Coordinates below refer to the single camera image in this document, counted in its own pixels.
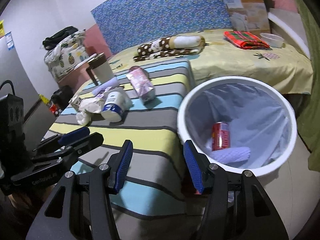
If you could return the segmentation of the blue patterned headboard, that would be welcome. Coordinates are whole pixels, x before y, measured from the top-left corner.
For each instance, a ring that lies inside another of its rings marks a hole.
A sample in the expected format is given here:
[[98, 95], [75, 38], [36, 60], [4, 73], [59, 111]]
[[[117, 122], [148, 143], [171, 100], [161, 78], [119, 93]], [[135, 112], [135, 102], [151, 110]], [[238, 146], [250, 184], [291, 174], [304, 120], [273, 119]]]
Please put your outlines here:
[[160, 37], [232, 28], [223, 0], [106, 0], [91, 13], [113, 54]]

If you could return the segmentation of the black bag on floor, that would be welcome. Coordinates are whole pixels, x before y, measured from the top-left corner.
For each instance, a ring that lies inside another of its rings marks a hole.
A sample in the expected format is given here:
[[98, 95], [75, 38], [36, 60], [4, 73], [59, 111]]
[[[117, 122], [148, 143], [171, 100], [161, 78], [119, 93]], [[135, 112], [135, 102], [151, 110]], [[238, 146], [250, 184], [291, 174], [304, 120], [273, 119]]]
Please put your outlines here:
[[58, 105], [60, 109], [65, 110], [68, 105], [69, 101], [73, 97], [74, 93], [69, 85], [62, 86], [58, 90], [56, 90], [52, 96], [51, 100], [54, 104]]

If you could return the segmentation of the red cartoon can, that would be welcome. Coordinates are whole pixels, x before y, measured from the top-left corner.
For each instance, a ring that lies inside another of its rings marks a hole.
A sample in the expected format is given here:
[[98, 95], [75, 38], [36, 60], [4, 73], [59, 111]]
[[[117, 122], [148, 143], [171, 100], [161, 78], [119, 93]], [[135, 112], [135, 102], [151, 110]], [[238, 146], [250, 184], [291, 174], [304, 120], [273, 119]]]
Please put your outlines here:
[[147, 78], [149, 78], [148, 72], [147, 72], [146, 70], [144, 70], [144, 69], [143, 69], [142, 67], [140, 67], [140, 66], [132, 66], [132, 67], [129, 69], [129, 72], [132, 72], [132, 71], [137, 70], [137, 69], [140, 69], [140, 70], [144, 73], [144, 75], [145, 75]]

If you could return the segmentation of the pink storage box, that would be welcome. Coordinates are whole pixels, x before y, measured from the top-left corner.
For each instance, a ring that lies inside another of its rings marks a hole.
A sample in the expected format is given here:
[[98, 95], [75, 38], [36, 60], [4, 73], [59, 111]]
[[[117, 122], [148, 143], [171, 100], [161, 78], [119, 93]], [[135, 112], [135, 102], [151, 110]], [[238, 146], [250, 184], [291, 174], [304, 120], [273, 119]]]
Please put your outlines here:
[[69, 86], [71, 90], [75, 93], [85, 82], [91, 80], [91, 78], [86, 72], [86, 69], [88, 67], [88, 62], [78, 64], [77, 68], [74, 68], [60, 81], [58, 81], [58, 86], [60, 88], [62, 88], [63, 86]]

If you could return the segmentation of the beige paper bag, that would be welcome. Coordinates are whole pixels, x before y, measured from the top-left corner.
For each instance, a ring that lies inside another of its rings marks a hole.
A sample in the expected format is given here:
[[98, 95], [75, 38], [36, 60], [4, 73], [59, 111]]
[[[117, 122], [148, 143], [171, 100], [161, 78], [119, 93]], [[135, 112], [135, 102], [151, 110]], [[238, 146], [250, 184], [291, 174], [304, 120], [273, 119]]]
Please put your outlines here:
[[92, 114], [99, 114], [103, 109], [105, 101], [106, 101], [105, 97], [85, 98], [80, 103], [79, 111], [92, 113]]

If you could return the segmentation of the white tissue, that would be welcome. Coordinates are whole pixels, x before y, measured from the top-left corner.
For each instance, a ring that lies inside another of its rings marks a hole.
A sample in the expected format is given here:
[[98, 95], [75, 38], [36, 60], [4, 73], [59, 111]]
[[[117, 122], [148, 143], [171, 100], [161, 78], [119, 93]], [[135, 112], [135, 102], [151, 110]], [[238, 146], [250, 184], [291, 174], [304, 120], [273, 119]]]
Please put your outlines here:
[[80, 126], [87, 126], [91, 122], [91, 115], [87, 112], [78, 112], [76, 121]]

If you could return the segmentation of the bedding cardboard box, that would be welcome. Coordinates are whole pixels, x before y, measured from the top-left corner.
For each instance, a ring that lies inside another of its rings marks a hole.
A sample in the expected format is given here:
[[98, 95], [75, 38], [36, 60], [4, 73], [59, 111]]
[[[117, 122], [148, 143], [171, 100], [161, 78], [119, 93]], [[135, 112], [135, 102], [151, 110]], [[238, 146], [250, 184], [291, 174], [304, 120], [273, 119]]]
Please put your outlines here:
[[256, 36], [270, 33], [268, 11], [272, 0], [223, 0], [235, 31], [247, 31]]

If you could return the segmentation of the red soda can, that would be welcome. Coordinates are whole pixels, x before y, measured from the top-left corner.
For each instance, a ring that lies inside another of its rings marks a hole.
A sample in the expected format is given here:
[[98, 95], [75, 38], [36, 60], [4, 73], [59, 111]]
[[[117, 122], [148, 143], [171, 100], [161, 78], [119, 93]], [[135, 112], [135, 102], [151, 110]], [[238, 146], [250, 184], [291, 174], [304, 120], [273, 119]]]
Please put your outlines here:
[[212, 127], [212, 150], [230, 148], [229, 126], [225, 122], [217, 122]]

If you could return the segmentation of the pink milk carton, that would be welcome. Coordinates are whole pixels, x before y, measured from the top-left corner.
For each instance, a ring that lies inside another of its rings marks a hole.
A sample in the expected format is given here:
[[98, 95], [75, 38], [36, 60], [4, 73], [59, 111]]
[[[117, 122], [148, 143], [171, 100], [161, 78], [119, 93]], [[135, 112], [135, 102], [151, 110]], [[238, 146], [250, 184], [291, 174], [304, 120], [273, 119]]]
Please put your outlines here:
[[156, 97], [155, 88], [151, 80], [147, 78], [140, 69], [128, 72], [126, 77], [144, 104], [152, 101]]

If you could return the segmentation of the patterned paper cup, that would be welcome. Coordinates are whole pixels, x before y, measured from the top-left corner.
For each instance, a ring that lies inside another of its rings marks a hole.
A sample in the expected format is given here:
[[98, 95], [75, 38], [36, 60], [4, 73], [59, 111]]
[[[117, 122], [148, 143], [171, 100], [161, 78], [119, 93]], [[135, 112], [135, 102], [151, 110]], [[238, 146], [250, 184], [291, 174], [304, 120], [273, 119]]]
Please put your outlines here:
[[69, 100], [69, 104], [78, 112], [80, 105], [82, 102], [82, 98], [80, 98], [80, 96], [78, 95], [74, 95], [70, 100]]

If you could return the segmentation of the white blue yogurt cup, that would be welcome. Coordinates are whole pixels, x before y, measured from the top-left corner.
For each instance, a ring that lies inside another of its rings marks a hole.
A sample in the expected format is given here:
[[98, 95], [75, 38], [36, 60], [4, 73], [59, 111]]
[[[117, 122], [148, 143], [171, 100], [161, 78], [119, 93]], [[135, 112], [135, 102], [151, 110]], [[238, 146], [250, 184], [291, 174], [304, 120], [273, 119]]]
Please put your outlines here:
[[123, 87], [108, 91], [101, 116], [108, 122], [120, 122], [133, 103]]

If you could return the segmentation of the white plastic bowl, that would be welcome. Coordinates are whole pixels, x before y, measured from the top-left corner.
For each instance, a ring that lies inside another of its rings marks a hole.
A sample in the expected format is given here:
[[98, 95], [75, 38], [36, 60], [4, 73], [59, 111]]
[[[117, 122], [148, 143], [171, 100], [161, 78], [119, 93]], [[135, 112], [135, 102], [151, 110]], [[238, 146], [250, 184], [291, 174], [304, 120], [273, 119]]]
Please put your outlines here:
[[284, 44], [284, 39], [278, 35], [271, 33], [260, 33], [260, 37], [265, 41], [269, 46], [274, 48], [282, 48]]

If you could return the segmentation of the brown white mug tumbler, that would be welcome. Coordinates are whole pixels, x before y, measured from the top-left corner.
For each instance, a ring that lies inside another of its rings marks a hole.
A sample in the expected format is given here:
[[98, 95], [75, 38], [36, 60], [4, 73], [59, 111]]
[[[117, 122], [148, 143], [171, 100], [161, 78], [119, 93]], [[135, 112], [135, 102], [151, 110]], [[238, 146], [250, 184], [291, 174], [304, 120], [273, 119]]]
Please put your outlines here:
[[104, 53], [95, 55], [88, 61], [86, 72], [96, 86], [98, 83], [103, 84], [114, 78], [114, 73]]

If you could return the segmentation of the purple small carton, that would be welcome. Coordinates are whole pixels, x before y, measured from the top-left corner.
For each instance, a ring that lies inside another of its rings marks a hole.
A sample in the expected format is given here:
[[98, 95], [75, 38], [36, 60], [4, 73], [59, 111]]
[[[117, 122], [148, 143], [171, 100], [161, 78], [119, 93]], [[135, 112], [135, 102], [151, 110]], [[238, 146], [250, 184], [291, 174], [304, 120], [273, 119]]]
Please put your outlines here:
[[107, 98], [107, 94], [110, 90], [112, 90], [112, 87], [99, 87], [92, 91], [92, 94], [94, 95], [95, 101], [102, 101], [105, 102]]

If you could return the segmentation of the pineapple print bedding pile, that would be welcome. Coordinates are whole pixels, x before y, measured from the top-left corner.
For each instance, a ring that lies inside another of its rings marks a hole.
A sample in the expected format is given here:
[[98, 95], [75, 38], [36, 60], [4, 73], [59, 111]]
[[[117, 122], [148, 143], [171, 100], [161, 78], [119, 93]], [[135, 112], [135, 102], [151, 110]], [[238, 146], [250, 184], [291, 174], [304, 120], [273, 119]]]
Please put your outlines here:
[[78, 64], [89, 58], [84, 46], [85, 37], [85, 29], [76, 31], [44, 56], [44, 62], [55, 81], [61, 80]]

